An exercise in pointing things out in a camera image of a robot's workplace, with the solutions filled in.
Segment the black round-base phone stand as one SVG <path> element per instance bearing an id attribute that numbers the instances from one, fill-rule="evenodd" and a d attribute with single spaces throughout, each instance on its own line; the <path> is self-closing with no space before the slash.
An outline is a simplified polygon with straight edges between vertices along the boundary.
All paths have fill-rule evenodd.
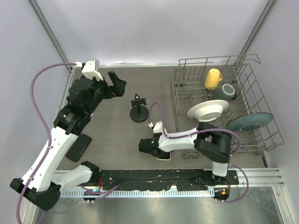
<path id="1" fill-rule="evenodd" d="M 132 109 L 130 110 L 130 118 L 136 122 L 145 122 L 149 117 L 149 110 L 146 107 L 146 99 L 135 94 L 134 100 L 131 100 Z"/>

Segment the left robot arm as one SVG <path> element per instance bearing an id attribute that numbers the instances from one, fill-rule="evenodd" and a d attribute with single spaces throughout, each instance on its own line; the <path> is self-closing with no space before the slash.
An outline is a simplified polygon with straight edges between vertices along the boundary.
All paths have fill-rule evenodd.
<path id="1" fill-rule="evenodd" d="M 59 177 L 54 173 L 66 152 L 78 140 L 91 114 L 104 99 L 122 97 L 127 82 L 108 72 L 112 85 L 105 79 L 82 75 L 69 89 L 67 105 L 57 114 L 45 144 L 31 169 L 22 177 L 14 178 L 10 187 L 43 211 L 49 211 L 60 196 L 74 187 L 87 183 L 95 186 L 100 179 L 100 168 L 84 161 L 76 169 Z"/>

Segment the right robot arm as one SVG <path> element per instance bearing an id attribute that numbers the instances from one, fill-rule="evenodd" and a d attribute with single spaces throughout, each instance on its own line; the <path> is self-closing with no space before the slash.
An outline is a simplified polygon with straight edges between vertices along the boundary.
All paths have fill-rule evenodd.
<path id="1" fill-rule="evenodd" d="M 159 160 L 169 160 L 173 151 L 193 149 L 212 162 L 211 179 L 216 184 L 228 178 L 231 141 L 234 133 L 228 129 L 217 128 L 209 123 L 200 122 L 197 128 L 179 133 L 168 133 L 163 123 L 152 127 L 153 136 L 141 139 L 140 152 L 150 154 Z"/>

